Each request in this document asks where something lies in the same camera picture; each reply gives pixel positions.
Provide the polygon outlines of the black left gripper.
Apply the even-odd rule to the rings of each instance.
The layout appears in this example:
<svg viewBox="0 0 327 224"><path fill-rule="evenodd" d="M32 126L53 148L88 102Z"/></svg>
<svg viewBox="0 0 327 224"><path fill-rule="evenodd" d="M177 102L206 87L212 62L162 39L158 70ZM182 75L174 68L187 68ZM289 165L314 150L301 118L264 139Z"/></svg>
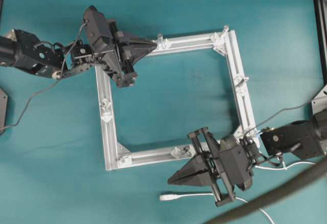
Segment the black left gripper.
<svg viewBox="0 0 327 224"><path fill-rule="evenodd" d="M137 73L132 67L156 49L156 43L128 32L118 31L115 19L106 19L109 37L101 37L95 53L102 70L118 88L135 85Z"/></svg>

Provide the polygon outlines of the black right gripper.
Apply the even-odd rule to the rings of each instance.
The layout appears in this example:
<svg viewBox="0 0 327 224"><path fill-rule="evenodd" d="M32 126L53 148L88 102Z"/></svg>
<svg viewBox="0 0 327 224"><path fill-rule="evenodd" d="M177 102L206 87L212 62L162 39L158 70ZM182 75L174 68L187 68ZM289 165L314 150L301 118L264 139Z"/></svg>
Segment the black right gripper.
<svg viewBox="0 0 327 224"><path fill-rule="evenodd" d="M220 143L207 127L190 132L188 138L196 154L169 179L169 185L211 187L217 207L235 200L230 184L219 159Z"/></svg>

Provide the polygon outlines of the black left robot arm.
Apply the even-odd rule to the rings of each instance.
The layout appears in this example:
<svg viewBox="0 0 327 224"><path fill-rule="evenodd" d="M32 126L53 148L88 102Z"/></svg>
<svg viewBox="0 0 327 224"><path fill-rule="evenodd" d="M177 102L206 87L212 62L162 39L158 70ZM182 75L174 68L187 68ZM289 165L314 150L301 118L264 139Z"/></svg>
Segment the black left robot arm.
<svg viewBox="0 0 327 224"><path fill-rule="evenodd" d="M1 66L12 67L31 75L65 79L100 67L119 88L130 87L138 77L134 65L157 48L157 43L118 30L113 18L107 19L113 34L112 45L94 50L82 40L64 46L41 41L29 32L13 29L1 37Z"/></svg>

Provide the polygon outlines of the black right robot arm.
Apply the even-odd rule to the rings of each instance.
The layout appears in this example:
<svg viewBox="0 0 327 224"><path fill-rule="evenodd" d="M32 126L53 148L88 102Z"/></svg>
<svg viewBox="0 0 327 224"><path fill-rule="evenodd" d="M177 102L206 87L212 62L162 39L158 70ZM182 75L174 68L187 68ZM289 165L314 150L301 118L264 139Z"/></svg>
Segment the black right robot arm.
<svg viewBox="0 0 327 224"><path fill-rule="evenodd" d="M309 120L299 120L279 128L267 128L260 137L268 152L260 153L254 140L248 136L237 139L228 135L217 141L207 127L188 134L195 155L169 179L170 185L209 186L216 206L234 201L234 189L248 190L252 186L252 169L273 158L282 159L292 153L301 160L326 153L326 110Z"/></svg>

